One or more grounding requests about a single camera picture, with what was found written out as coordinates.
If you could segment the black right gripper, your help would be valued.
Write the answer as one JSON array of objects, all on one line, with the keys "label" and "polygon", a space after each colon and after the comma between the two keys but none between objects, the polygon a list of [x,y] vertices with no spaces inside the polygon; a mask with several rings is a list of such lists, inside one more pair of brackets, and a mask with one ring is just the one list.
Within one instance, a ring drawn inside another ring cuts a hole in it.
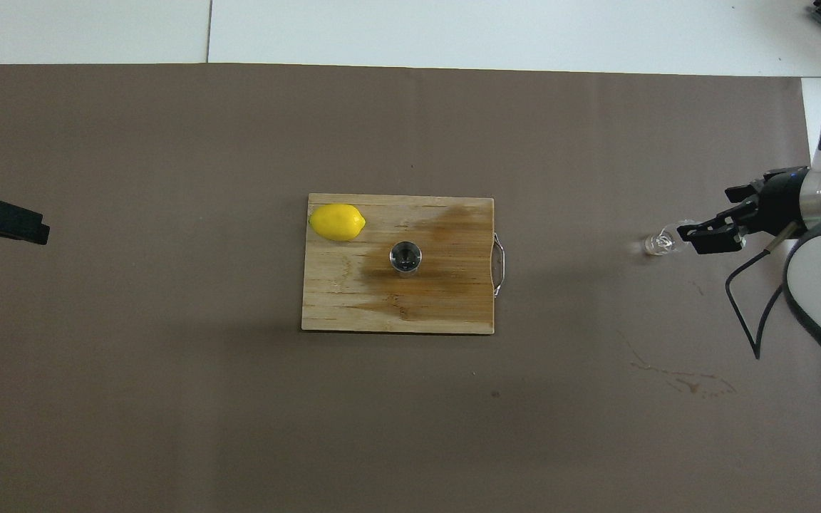
[{"label": "black right gripper", "polygon": [[[800,208],[802,182],[808,167],[788,167],[766,172],[762,180],[726,188],[729,202],[740,204],[718,213],[714,218],[696,223],[678,224],[677,233],[697,254],[739,252],[753,218],[753,231],[772,236],[794,224],[792,236],[802,236],[805,225]],[[757,197],[757,204],[751,201]]]}]

